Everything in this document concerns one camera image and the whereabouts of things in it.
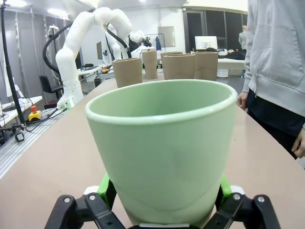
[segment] light green plastic pot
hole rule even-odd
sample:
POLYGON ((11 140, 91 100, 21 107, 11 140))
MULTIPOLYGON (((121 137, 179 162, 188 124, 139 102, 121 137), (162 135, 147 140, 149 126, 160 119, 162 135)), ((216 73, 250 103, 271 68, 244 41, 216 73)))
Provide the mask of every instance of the light green plastic pot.
POLYGON ((202 226, 228 159, 236 91, 204 80, 141 83, 86 106, 105 168, 132 223, 202 226))

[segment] black office chair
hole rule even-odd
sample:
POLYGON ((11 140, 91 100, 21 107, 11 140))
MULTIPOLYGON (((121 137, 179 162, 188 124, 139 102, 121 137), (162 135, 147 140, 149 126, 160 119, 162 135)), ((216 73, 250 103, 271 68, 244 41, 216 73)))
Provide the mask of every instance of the black office chair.
POLYGON ((42 85, 42 90, 46 93, 56 93, 56 98, 60 99, 60 95, 59 95, 59 91, 63 91, 63 86, 59 85, 59 86, 54 86, 51 87, 49 79, 46 75, 40 75, 39 76, 41 85, 42 85))

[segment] hand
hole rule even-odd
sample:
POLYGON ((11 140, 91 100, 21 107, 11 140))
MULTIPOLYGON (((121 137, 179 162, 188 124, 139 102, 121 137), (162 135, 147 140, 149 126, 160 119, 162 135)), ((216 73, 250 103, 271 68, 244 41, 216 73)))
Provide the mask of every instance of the hand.
POLYGON ((299 133, 299 136, 296 138, 291 151, 294 152, 298 158, 305 156, 305 130, 303 128, 299 133))
POLYGON ((243 110, 247 108, 246 107, 247 97, 248 97, 247 92, 241 92, 237 98, 237 105, 243 110))

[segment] gray sweatshirt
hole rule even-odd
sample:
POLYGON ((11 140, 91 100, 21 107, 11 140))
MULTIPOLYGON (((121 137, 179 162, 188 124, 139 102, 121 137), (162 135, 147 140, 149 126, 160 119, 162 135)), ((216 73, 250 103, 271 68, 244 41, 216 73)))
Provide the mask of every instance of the gray sweatshirt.
POLYGON ((247 33, 246 32, 241 32, 239 34, 238 41, 242 47, 242 50, 247 49, 247 33))
POLYGON ((243 92, 305 117, 305 0, 248 0, 247 27, 243 92))

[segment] tall brown cup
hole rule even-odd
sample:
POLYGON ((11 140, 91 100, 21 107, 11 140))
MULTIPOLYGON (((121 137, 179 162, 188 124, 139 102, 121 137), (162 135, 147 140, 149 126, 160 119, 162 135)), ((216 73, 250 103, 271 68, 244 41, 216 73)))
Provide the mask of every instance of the tall brown cup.
POLYGON ((112 66, 118 88, 142 83, 142 64, 140 58, 113 61, 112 66))
POLYGON ((157 73, 157 51, 142 52, 145 66, 145 77, 148 80, 158 79, 157 73))
POLYGON ((194 79, 195 77, 195 55, 175 54, 163 57, 164 64, 168 69, 164 73, 165 80, 194 79))
POLYGON ((166 65, 164 64, 164 56, 174 55, 174 54, 182 54, 182 52, 162 52, 161 53, 161 61, 162 61, 164 75, 167 75, 167 68, 166 68, 166 65))
POLYGON ((195 79, 216 81, 218 53, 194 52, 196 56, 195 79))

